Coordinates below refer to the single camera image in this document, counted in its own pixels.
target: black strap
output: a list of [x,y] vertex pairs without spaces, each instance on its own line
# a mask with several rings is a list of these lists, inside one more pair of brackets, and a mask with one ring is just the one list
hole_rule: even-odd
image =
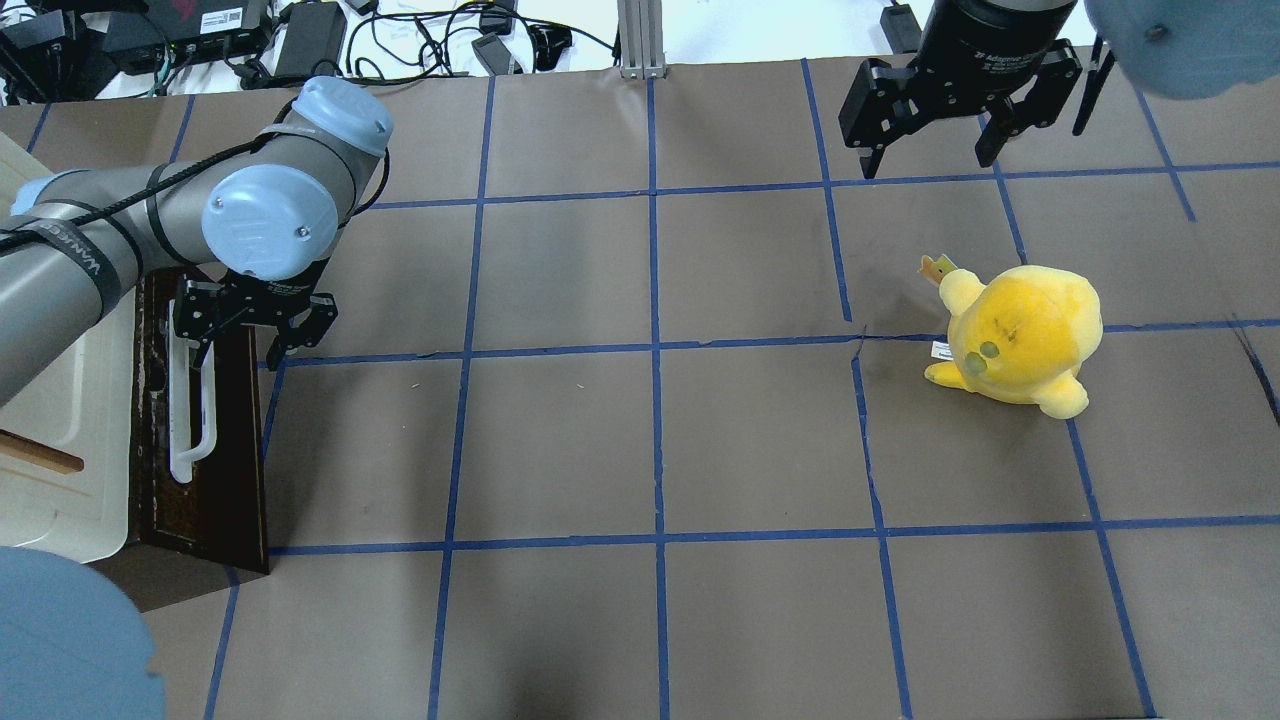
[[67,220],[41,218],[27,225],[26,229],[36,232],[45,238],[46,245],[70,258],[93,281],[97,296],[102,300],[99,320],[115,307],[122,295],[120,275],[115,272],[111,259],[99,250],[79,228]]
[[[147,187],[151,187],[156,182],[159,182],[160,176],[168,167],[169,165],[159,165],[156,167],[156,169],[151,170],[151,177],[147,178]],[[183,265],[195,265],[196,263],[183,258],[182,254],[178,252],[177,249],[174,249],[173,243],[169,242],[169,236],[165,234],[164,225],[160,224],[160,205],[159,201],[156,200],[159,195],[160,193],[147,197],[147,222],[151,223],[151,234],[156,236],[156,242],[160,243],[160,247],[164,247],[164,251],[168,252],[170,258],[173,258],[174,260],[177,260]]]
[[[88,210],[90,213],[97,213],[99,210],[101,210],[101,208],[95,208],[93,205],[90,205],[88,202],[81,202],[79,200],[69,200],[67,197],[51,197],[49,200],[41,200],[41,204],[44,204],[44,202],[60,202],[63,205],[70,205],[72,208],[79,208],[81,210]],[[141,281],[142,279],[142,250],[138,247],[138,241],[134,240],[133,234],[129,233],[129,231],[124,229],[124,225],[122,225],[120,222],[116,220],[115,218],[110,218],[109,217],[109,218],[102,218],[102,219],[106,220],[108,224],[110,224],[113,228],[115,228],[115,232],[120,233],[120,237],[124,238],[124,242],[129,243],[129,250],[133,251],[133,261],[137,263],[137,265],[138,265],[138,279]]]

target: light blue cap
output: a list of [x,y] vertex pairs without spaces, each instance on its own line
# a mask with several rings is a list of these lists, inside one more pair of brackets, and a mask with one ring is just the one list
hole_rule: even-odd
[[376,97],[344,79],[319,76],[302,86],[293,111],[320,129],[376,158],[392,137],[392,114]]
[[38,550],[0,547],[0,715],[161,720],[164,680],[142,615],[110,580]]
[[55,179],[69,176],[72,173],[81,173],[83,170],[63,170],[55,176],[49,176],[47,178],[33,179],[18,188],[18,193],[13,199],[13,205],[9,206],[10,215],[20,215],[27,210],[36,206],[36,200],[40,199],[40,193],[45,191]]
[[1129,81],[1156,95],[1213,97],[1280,73],[1276,0],[1088,0],[1085,9]]
[[317,179],[297,168],[250,165],[214,186],[200,227],[228,268],[279,281],[329,254],[338,208]]

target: grid line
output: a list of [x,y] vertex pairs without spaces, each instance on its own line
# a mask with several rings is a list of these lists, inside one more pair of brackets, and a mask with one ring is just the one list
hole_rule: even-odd
[[[986,115],[978,115],[978,128],[987,132]],[[1000,160],[991,161],[991,177],[996,178],[996,190],[1000,191],[1000,204],[1005,209],[1005,220],[1009,223],[1009,233],[1014,237],[1014,250],[1018,251],[1018,260],[1023,265],[1027,260],[1027,246],[1023,243],[1023,232],[1018,227],[1018,215],[1014,214],[1014,201],[1009,196],[1009,184],[1005,182],[1005,172],[1000,168]]]
[[[1239,170],[1280,169],[1280,160],[1262,160],[1256,163],[1206,163],[1196,165],[1167,165],[1167,167],[1139,167],[1139,168],[1082,168],[1068,170],[1021,170],[1015,173],[1002,173],[1006,181],[1011,179],[1044,179],[1044,178],[1079,178],[1079,177],[1108,177],[1108,176],[1158,176],[1169,173],[1220,173]],[[883,178],[845,178],[831,179],[831,187],[867,187],[881,184],[928,184],[941,182],[989,182],[995,181],[992,173],[960,173],[946,176],[905,176]],[[778,183],[753,183],[753,184],[710,184],[690,187],[655,187],[637,190],[618,190],[608,192],[562,192],[549,195],[509,195],[486,197],[489,205],[512,205],[521,202],[557,202],[566,200],[605,200],[614,197],[641,197],[645,195],[721,195],[735,192],[774,192],[785,190],[817,190],[824,187],[823,181],[778,182]],[[407,208],[451,208],[475,205],[474,197],[451,197],[443,200],[401,200],[374,204],[370,210],[402,210]]]
[[[1202,515],[1184,518],[1133,518],[1101,520],[1101,527],[1112,530],[1158,530],[1158,529],[1203,529],[1280,525],[1280,515]],[[928,538],[961,536],[1014,536],[1014,534],[1055,534],[1092,533],[1097,528],[1092,520],[1053,521],[1053,523],[993,523],[973,525],[886,525],[884,534],[890,538]],[[788,530],[709,530],[664,533],[662,542],[667,544],[699,544],[716,542],[786,542],[812,539],[858,539],[876,538],[872,528],[801,528]],[[557,536],[529,538],[492,538],[453,541],[453,550],[524,550],[536,547],[608,547],[653,544],[658,542],[654,534],[621,536]],[[271,557],[302,555],[376,555],[398,552],[442,552],[443,541],[421,542],[374,542],[351,544],[300,544],[270,548]]]
[[214,671],[209,678],[209,694],[205,697],[205,720],[214,720],[218,708],[218,691],[223,683],[223,669],[227,666],[227,646],[232,639],[232,624],[236,621],[236,605],[239,602],[239,574],[229,565],[223,565],[230,591],[227,594],[227,610],[223,611],[223,629],[218,635],[218,652],[214,655]]
[[271,400],[266,404],[266,418],[262,420],[262,468],[266,468],[266,451],[271,446],[271,429],[275,428],[275,413],[280,406],[280,392],[284,389],[284,373],[289,366],[289,360],[282,359],[280,365],[275,369],[275,377],[271,380]]
[[649,352],[653,359],[653,525],[654,596],[658,626],[658,717],[671,720],[671,653],[667,644],[667,503],[662,457],[662,328],[658,268],[658,113],[654,78],[645,79],[645,124],[649,142]]
[[489,176],[489,141],[493,135],[493,100],[497,82],[489,77],[484,109],[484,135],[480,143],[480,179],[476,187],[475,233],[471,238],[471,284],[467,293],[467,324],[462,345],[462,372],[458,380],[458,413],[453,429],[453,462],[449,470],[449,505],[444,521],[444,547],[440,561],[440,588],[435,610],[435,643],[431,648],[430,691],[428,720],[435,720],[440,710],[440,675],[444,664],[444,633],[449,610],[449,580],[453,569],[453,534],[457,528],[458,486],[462,473],[462,443],[467,421],[467,395],[471,380],[471,351],[475,342],[476,296],[480,284],[480,238],[484,233],[485,183]]
[[1142,114],[1147,118],[1147,127],[1151,128],[1151,137],[1156,141],[1156,149],[1160,150],[1160,156],[1165,161],[1165,172],[1169,173],[1169,179],[1174,183],[1174,191],[1178,192],[1178,200],[1183,204],[1183,211],[1187,213],[1187,220],[1190,223],[1196,222],[1196,210],[1192,209],[1192,201],[1187,199],[1187,190],[1183,187],[1183,178],[1178,177],[1178,169],[1174,167],[1174,159],[1169,155],[1169,147],[1165,146],[1165,138],[1160,135],[1160,126],[1156,124],[1156,115],[1151,111],[1151,105],[1147,104],[1147,95],[1143,94],[1137,86],[1133,86],[1134,95],[1138,96],[1138,105],[1142,106]]
[[27,152],[36,150],[36,142],[40,140],[40,132],[45,129],[45,120],[49,119],[49,109],[52,104],[45,102],[45,109],[40,111],[40,119],[36,120],[36,129],[31,131],[31,140],[27,141]]
[[187,109],[182,113],[182,124],[178,126],[178,137],[173,141],[173,151],[169,152],[169,161],[178,161],[178,151],[182,150],[182,141],[187,137],[187,126],[191,123],[191,111],[196,108],[196,96],[187,96]]
[[897,616],[897,592],[893,589],[893,566],[888,552],[888,530],[884,527],[884,507],[876,492],[876,473],[872,462],[870,434],[867,423],[867,392],[863,388],[861,359],[854,355],[850,363],[854,377],[854,396],[858,400],[858,427],[863,442],[863,462],[867,466],[867,489],[870,493],[872,519],[876,523],[876,539],[879,544],[881,582],[884,585],[884,612],[888,618],[890,646],[893,651],[893,674],[897,676],[897,697],[902,717],[911,720],[911,691],[906,676],[906,656],[902,651],[902,628]]
[[1138,652],[1138,641],[1133,634],[1133,625],[1129,623],[1129,609],[1124,601],[1124,588],[1120,584],[1120,574],[1116,570],[1115,560],[1111,557],[1111,542],[1107,539],[1107,528],[1102,523],[1102,510],[1098,507],[1098,497],[1093,492],[1093,479],[1089,475],[1089,464],[1084,457],[1084,446],[1080,443],[1080,432],[1075,419],[1066,421],[1068,433],[1071,437],[1071,450],[1075,452],[1075,464],[1080,470],[1080,484],[1084,489],[1084,498],[1089,505],[1089,519],[1098,538],[1098,550],[1102,552],[1102,565],[1107,574],[1107,584],[1111,587],[1111,600],[1115,603],[1116,619],[1120,623],[1120,634],[1124,638],[1125,651],[1129,655],[1129,666],[1133,671],[1134,683],[1138,687],[1138,698],[1142,701],[1142,711],[1147,717],[1156,716],[1156,706],[1151,700],[1151,687],[1147,684],[1147,673],[1142,666],[1142,655]]
[[[1280,327],[1280,318],[1260,318],[1247,320],[1201,320],[1190,323],[1148,323],[1143,325],[1112,324],[1106,325],[1107,334],[1124,333],[1152,333],[1152,332],[1183,332],[1183,331],[1213,331],[1213,329],[1242,329],[1242,328],[1275,328]],[[932,342],[946,341],[945,333],[906,333],[906,334],[878,334],[878,333],[850,333],[828,336],[792,336],[792,337],[758,337],[758,338],[724,338],[724,340],[671,340],[658,343],[664,351],[669,350],[709,350],[717,347],[777,347],[777,346],[803,346],[803,345],[844,345],[854,342]],[[604,355],[617,352],[650,352],[653,345],[649,343],[620,343],[620,345],[567,345],[552,347],[512,347],[495,350],[475,350],[472,359],[479,357],[544,357],[552,355]],[[431,352],[431,354],[393,354],[393,355],[343,355],[330,357],[291,357],[288,365],[316,366],[316,365],[348,365],[360,363],[420,363],[434,360],[461,360],[462,352]]]
[[822,136],[822,118],[818,115],[818,96],[813,91],[813,76],[809,72],[809,59],[800,59],[804,74],[804,90],[809,96],[809,115],[813,119],[813,135],[818,138],[818,165],[822,168],[822,193],[827,200],[827,228],[831,232],[831,254],[836,263],[836,286],[840,288],[840,311],[845,322],[854,322],[849,310],[849,286],[845,282],[845,256],[840,251],[840,227],[836,224],[836,200],[831,193],[831,165],[827,159],[827,141]]

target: power adapter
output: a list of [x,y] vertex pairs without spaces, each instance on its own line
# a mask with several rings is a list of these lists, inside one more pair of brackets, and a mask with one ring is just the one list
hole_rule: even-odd
[[283,85],[311,76],[332,76],[338,69],[338,51],[347,32],[347,15],[338,3],[296,3],[284,9],[284,44],[275,60],[275,81]]
[[910,5],[890,5],[881,10],[881,29],[895,55],[920,51],[920,23]]
[[[490,3],[494,8],[502,8],[516,12],[516,0],[493,0]],[[503,13],[502,10],[494,13],[492,10],[480,12],[480,33],[481,35],[509,35],[511,33],[511,13]]]

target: stuffed animal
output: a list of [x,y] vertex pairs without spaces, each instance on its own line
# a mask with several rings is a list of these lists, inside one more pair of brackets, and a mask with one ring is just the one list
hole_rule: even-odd
[[920,273],[938,283],[951,311],[954,360],[929,365],[927,379],[1002,402],[1039,405],[1060,420],[1084,410],[1089,396],[1075,375],[1102,341],[1098,293],[1089,281],[1021,265],[982,284],[945,255],[924,258]]

